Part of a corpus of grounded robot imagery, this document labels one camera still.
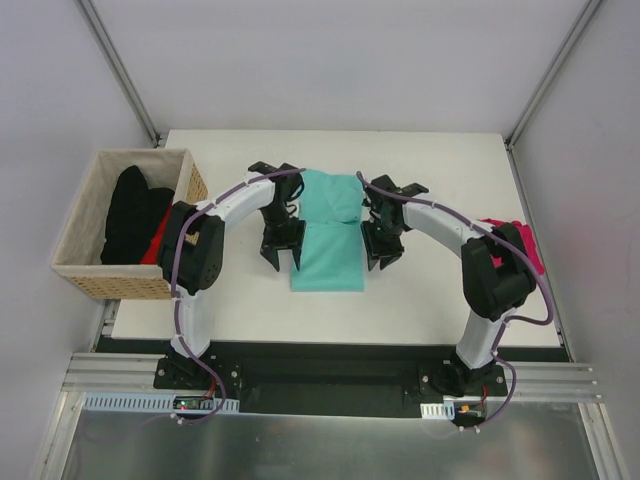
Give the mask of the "teal t-shirt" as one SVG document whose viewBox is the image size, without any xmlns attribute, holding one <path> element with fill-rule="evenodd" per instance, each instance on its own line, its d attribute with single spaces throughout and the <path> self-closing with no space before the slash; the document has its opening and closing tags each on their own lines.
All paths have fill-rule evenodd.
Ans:
<svg viewBox="0 0 640 480">
<path fill-rule="evenodd" d="M 305 171 L 303 180 L 305 189 L 298 208 L 306 229 L 300 265 L 291 271 L 291 289 L 305 293 L 362 292 L 360 181 L 354 175 L 317 170 Z"/>
</svg>

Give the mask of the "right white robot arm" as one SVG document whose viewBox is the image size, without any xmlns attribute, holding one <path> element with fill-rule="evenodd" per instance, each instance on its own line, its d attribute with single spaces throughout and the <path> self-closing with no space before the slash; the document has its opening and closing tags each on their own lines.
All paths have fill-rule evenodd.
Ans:
<svg viewBox="0 0 640 480">
<path fill-rule="evenodd" d="M 491 369 L 509 315 L 536 289 L 536 269 L 512 223 L 474 222 L 439 203 L 429 190 L 413 183 L 399 188 L 387 175 L 364 189 L 369 219 L 361 231 L 369 270 L 387 268 L 405 248 L 401 235 L 416 230 L 444 246 L 461 261 L 463 295 L 470 308 L 461 339 L 450 360 L 429 375 L 431 388 L 462 397 L 481 388 Z"/>
</svg>

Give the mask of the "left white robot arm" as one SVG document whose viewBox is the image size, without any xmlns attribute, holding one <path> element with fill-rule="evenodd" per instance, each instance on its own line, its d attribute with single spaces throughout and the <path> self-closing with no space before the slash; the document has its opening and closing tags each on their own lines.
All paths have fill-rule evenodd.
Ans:
<svg viewBox="0 0 640 480">
<path fill-rule="evenodd" d="M 264 222 L 260 255 L 275 270 L 279 253 L 289 251 L 301 267 L 306 222 L 289 205 L 304 191 L 303 170 L 290 164 L 257 162 L 244 178 L 214 199 L 172 206 L 157 256 L 173 305 L 174 334 L 168 359 L 188 388 L 204 387 L 211 377 L 207 354 L 212 313 L 204 292 L 222 272 L 226 234 L 255 212 Z"/>
</svg>

